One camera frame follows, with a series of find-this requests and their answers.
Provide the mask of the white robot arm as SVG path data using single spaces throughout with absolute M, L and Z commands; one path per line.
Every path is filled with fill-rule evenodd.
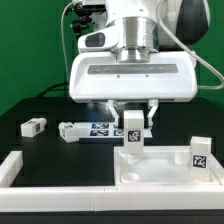
M 73 100 L 188 102 L 198 87 L 190 52 L 176 50 L 169 34 L 195 42 L 209 26 L 207 4 L 168 0 L 105 0 L 105 27 L 78 40 L 70 75 Z

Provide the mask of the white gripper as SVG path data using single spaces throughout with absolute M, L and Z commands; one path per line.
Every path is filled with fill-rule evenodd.
M 122 125 L 118 101 L 149 100 L 145 121 L 151 129 L 158 100 L 188 102 L 196 95 L 195 63 L 184 51 L 153 53 L 143 63 L 120 63 L 114 52 L 119 34 L 119 29 L 110 27 L 79 38 L 69 94 L 81 103 L 107 101 L 116 128 Z

